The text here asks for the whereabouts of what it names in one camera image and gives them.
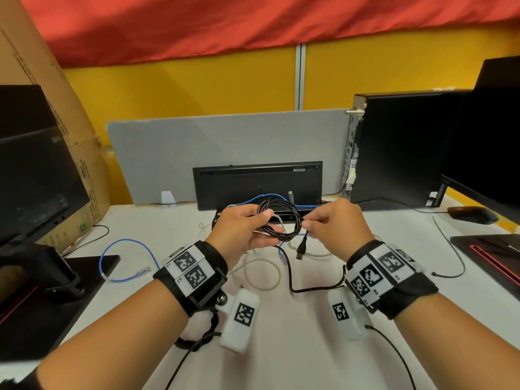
computer mouse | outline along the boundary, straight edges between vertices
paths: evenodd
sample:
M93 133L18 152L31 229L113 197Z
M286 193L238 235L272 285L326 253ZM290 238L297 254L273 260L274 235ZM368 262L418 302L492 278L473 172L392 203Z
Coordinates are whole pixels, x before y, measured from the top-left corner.
M498 215L491 209L483 206L452 206L448 208L448 215L463 222L490 225L498 222Z

red fabric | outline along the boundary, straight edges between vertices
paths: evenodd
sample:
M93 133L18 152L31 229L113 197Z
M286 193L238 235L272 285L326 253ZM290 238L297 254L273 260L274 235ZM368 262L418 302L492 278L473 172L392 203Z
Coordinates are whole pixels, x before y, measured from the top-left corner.
M520 17L520 0L22 0L63 67Z

desk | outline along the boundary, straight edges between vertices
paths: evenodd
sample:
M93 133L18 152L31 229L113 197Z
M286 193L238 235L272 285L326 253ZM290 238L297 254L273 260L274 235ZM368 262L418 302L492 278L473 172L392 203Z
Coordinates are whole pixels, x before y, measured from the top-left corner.
M446 197L443 207L458 205ZM461 264L439 234L433 215L409 209L367 212L365 217L372 231L384 241L395 243L429 272L458 274ZM504 233L497 226L482 226L452 220L446 214L435 215L446 236L462 234ZM113 206L100 224L110 227L110 234L75 252L73 256L99 255L111 242L133 238L144 242L162 260L173 250L199 236L198 224L209 225L213 212L199 212L194 203L173 208L158 205ZM104 233L94 228L79 243ZM316 240L307 242L313 253L324 253ZM259 249L259 254L281 266L274 248ZM153 262L144 248L131 242L115 245L110 254L119 254L115 278L126 277ZM334 284L340 277L341 262L329 259L316 262L304 258L296 262L295 252L288 250L293 264L295 288ZM471 260L462 256L466 274L457 279L434 278L441 292L511 344L520 348L520 303L486 275ZM360 342L347 342L339 333L335 318L327 305L327 292L303 295L289 294L287 269L282 267L280 285L270 292L257 292L262 305L248 351L236 355L221 348L217 340L202 347L186 360L171 389L408 389L408 376L399 357L378 334ZM256 262L249 266L251 278L268 286L277 279L270 265ZM244 285L242 270L237 277ZM67 336L81 331L115 305L152 280L152 274L126 283L106 283ZM230 280L225 290L233 292ZM372 315L374 326L383 331L397 346L410 367L417 388L434 389L434 385L414 357L393 322L380 313ZM186 338L197 339L209 327L209 315L199 313L191 318ZM144 387L163 390L177 367L184 350L173 347ZM21 379L36 366L35 362L0 366L0 380Z

gray fabric divider panel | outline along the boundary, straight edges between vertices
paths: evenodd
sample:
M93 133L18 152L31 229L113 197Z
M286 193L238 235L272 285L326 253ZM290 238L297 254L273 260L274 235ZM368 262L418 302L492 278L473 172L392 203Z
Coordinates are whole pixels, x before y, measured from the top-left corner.
M194 167L323 161L323 193L340 189L349 116L291 111L110 122L107 132L135 204L196 201Z

computer tower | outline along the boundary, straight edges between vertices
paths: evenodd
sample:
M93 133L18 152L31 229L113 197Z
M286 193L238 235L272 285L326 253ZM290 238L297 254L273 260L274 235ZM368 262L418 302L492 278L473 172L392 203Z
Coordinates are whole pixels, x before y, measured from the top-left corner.
M439 206L442 165L469 93L355 95L354 110L364 114L351 116L343 196L364 210Z

